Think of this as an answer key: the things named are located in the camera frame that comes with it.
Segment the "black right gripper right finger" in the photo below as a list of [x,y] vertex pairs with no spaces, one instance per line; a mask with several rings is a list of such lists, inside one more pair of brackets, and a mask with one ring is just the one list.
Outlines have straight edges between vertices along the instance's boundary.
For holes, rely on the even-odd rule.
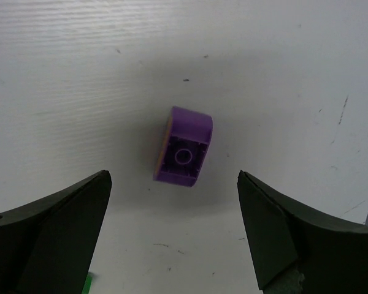
[[245,171],[237,189],[263,293],[368,293],[368,226],[311,208]]

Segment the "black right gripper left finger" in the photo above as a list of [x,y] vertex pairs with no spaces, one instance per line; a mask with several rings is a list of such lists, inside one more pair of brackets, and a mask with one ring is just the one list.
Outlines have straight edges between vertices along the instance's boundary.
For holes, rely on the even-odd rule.
[[110,192],[101,170],[0,213],[0,293],[81,293]]

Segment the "purple curved lego brick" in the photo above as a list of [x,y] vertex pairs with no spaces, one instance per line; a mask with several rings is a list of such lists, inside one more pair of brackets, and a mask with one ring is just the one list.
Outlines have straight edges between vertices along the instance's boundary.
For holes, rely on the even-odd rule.
[[194,186],[206,157],[212,132],[211,116],[172,107],[153,179],[179,186]]

